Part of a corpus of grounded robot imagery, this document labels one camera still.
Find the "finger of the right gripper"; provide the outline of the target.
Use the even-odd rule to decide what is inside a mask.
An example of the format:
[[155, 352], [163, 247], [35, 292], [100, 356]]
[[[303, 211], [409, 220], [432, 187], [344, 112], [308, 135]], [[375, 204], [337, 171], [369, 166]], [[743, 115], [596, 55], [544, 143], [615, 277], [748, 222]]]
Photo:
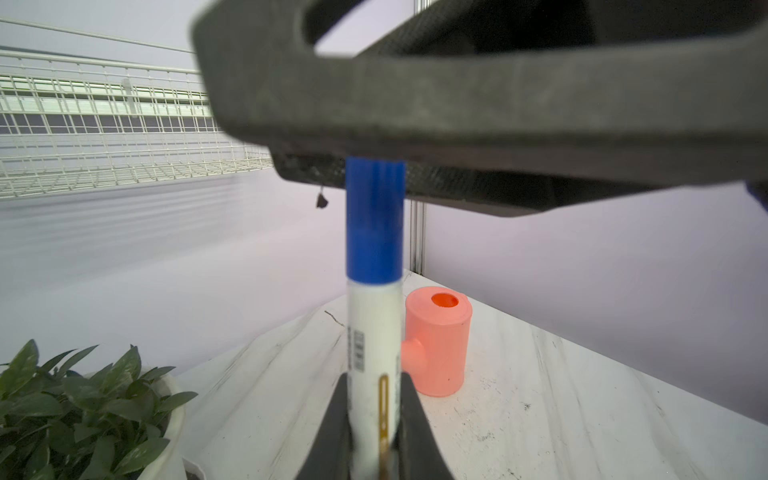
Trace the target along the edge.
[[666, 155], [607, 149], [273, 149], [284, 180], [343, 189], [352, 159], [405, 166], [411, 200], [514, 217], [670, 188], [678, 168]]

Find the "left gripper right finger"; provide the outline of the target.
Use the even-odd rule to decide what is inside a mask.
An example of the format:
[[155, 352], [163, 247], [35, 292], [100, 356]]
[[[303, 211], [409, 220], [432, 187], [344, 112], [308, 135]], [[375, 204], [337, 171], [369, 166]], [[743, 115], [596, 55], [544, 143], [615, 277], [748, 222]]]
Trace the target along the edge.
[[400, 479], [453, 480], [411, 376], [401, 375], [400, 426], [397, 435]]

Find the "blue pen cap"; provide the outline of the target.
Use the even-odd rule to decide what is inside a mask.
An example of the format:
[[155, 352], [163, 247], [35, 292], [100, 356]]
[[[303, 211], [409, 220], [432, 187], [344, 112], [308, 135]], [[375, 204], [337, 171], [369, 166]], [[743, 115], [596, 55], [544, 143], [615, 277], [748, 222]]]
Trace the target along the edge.
[[346, 273], [357, 283], [401, 278], [406, 166], [349, 157], [345, 164]]

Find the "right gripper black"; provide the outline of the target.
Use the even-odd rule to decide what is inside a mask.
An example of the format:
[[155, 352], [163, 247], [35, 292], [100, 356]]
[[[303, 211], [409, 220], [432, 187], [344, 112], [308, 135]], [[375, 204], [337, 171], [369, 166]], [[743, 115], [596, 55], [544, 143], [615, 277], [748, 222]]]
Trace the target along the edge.
[[316, 55], [350, 8], [210, 6], [191, 37], [223, 130], [286, 153], [650, 185], [767, 176], [764, 1], [435, 1], [365, 56]]

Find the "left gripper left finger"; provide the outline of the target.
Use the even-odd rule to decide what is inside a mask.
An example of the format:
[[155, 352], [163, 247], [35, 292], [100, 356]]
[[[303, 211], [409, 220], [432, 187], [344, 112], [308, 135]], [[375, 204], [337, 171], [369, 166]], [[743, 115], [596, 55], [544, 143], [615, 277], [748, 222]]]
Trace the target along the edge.
[[339, 376], [314, 442], [296, 480], [348, 480], [351, 430], [348, 420], [348, 375]]

